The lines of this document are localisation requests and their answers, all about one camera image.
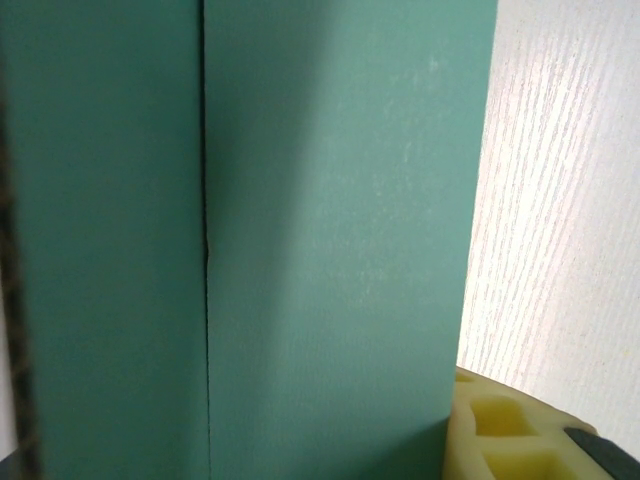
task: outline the white wall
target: white wall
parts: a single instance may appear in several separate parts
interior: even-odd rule
[[[3,311],[2,296],[0,296],[0,460],[16,448]]]
[[[458,363],[640,457],[640,2],[503,0]]]

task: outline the textured white surface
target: textured white surface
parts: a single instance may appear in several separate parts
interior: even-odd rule
[[[640,456],[640,2],[499,5],[458,363]]]

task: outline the yellow foam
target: yellow foam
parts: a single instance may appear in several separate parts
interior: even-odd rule
[[[597,433],[529,395],[459,368],[444,480],[609,480],[564,432]]]

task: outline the black object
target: black object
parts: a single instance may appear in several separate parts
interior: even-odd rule
[[[567,427],[564,431],[614,480],[640,479],[640,463],[611,440],[579,428]]]

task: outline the teal board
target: teal board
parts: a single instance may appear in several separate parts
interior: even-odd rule
[[[495,10],[206,2],[212,478],[437,478]]]
[[[207,478],[198,2],[0,22],[47,478]]]

